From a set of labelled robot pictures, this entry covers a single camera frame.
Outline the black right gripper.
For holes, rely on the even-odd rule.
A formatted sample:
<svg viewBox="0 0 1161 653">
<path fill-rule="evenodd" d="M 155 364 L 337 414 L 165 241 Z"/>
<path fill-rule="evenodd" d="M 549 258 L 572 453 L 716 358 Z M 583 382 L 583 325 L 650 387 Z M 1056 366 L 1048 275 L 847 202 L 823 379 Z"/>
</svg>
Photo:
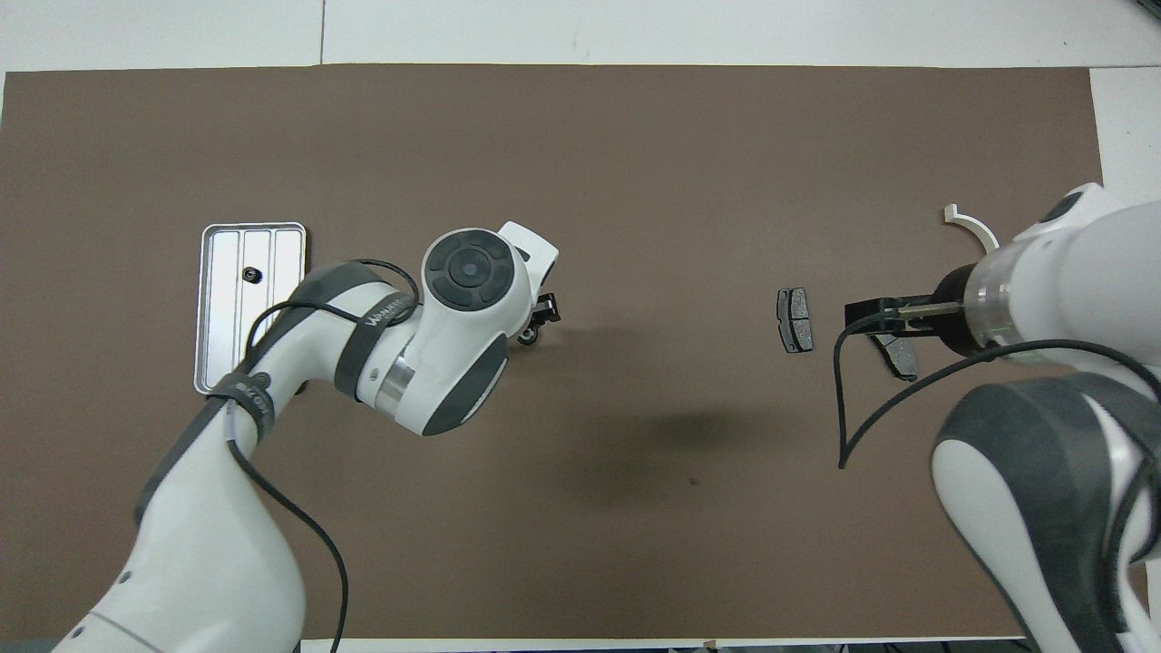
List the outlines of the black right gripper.
<svg viewBox="0 0 1161 653">
<path fill-rule="evenodd" d="M 888 300 L 861 300 L 845 304 L 845 326 L 859 324 L 858 332 L 882 332 L 895 337 L 937 337 L 957 356 L 974 356 L 976 339 L 969 331 L 969 322 L 962 310 L 971 272 L 974 268 L 956 268 L 942 278 L 932 293 L 897 297 L 894 308 L 899 316 L 888 318 Z M 936 304 L 954 303 L 950 313 L 930 313 L 920 316 L 921 309 Z"/>
</svg>

